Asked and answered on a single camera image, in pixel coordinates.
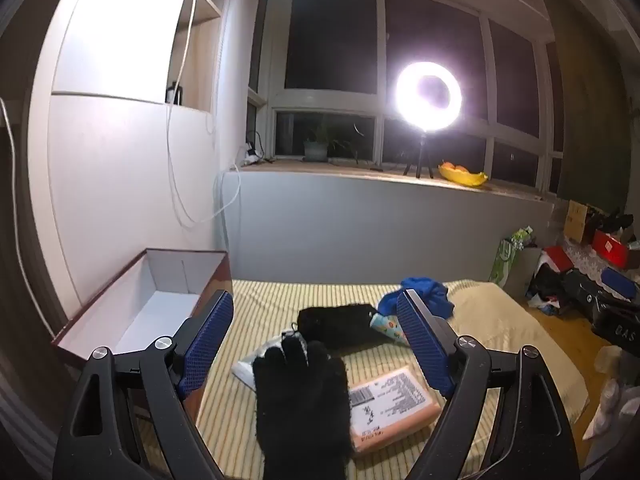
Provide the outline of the black gloved hand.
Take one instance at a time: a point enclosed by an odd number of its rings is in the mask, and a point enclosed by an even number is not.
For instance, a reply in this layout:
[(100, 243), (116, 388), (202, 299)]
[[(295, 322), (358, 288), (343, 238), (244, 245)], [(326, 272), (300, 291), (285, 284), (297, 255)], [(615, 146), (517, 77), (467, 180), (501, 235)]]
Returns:
[(344, 479), (352, 456), (344, 362), (286, 336), (253, 363), (265, 479)]

